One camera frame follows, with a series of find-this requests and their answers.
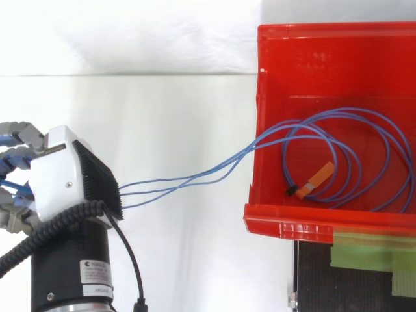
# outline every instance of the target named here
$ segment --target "black heat sink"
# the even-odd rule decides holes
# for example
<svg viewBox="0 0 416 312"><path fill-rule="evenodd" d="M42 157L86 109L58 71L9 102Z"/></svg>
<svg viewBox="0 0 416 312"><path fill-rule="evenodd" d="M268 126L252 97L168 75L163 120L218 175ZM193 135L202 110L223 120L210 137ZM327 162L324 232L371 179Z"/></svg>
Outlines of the black heat sink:
<svg viewBox="0 0 416 312"><path fill-rule="evenodd" d="M73 141L73 146L81 163L85 199L102 200L117 220L123 220L120 192L111 169L78 140Z"/></svg>

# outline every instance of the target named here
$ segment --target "black cylindrical motor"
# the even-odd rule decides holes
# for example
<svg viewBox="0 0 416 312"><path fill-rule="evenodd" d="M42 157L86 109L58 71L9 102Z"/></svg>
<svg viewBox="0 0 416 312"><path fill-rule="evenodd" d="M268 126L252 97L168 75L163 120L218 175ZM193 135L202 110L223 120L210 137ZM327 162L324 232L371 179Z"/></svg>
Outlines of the black cylindrical motor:
<svg viewBox="0 0 416 312"><path fill-rule="evenodd" d="M32 312L112 311L106 225L85 220L32 256Z"/></svg>

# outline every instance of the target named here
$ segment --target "green tape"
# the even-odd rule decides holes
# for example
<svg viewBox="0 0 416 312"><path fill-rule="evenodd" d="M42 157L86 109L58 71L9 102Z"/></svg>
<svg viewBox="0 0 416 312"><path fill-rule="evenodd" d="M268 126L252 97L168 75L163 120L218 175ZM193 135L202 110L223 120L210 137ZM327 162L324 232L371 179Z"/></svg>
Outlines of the green tape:
<svg viewBox="0 0 416 312"><path fill-rule="evenodd" d="M392 295L416 298L416 239L334 233L331 267L392 272Z"/></svg>
<svg viewBox="0 0 416 312"><path fill-rule="evenodd" d="M392 272L392 253L373 246L338 245L331 248L331 267Z"/></svg>
<svg viewBox="0 0 416 312"><path fill-rule="evenodd" d="M416 252L393 254L392 295L416 298Z"/></svg>

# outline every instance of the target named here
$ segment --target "coiled black cable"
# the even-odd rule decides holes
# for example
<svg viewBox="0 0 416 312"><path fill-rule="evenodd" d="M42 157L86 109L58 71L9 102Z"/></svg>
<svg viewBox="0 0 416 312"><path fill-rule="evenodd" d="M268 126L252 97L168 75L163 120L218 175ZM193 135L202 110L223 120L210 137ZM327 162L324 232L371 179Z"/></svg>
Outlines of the coiled black cable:
<svg viewBox="0 0 416 312"><path fill-rule="evenodd" d="M103 216L105 209L103 201L88 201L66 209L52 220L43 223L31 233L31 236L0 257L0 278L72 224L87 218Z"/></svg>

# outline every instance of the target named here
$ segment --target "white table surface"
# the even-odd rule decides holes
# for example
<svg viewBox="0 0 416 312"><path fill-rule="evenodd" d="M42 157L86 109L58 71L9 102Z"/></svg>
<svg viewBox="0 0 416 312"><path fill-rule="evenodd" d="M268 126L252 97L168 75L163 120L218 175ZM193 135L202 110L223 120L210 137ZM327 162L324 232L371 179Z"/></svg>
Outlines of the white table surface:
<svg viewBox="0 0 416 312"><path fill-rule="evenodd" d="M254 75L5 77L0 122L25 120L43 132L68 125L120 185L185 176L219 164L254 139L256 83ZM137 256L149 311L288 311L292 242L250 234L242 220L253 159L247 156L221 183L125 211L120 226ZM17 182L28 177L10 176ZM24 236L1 230L0 254ZM132 311L133 267L113 230L109 240L114 306ZM0 280L0 297L2 309L30 311L30 261Z"/></svg>

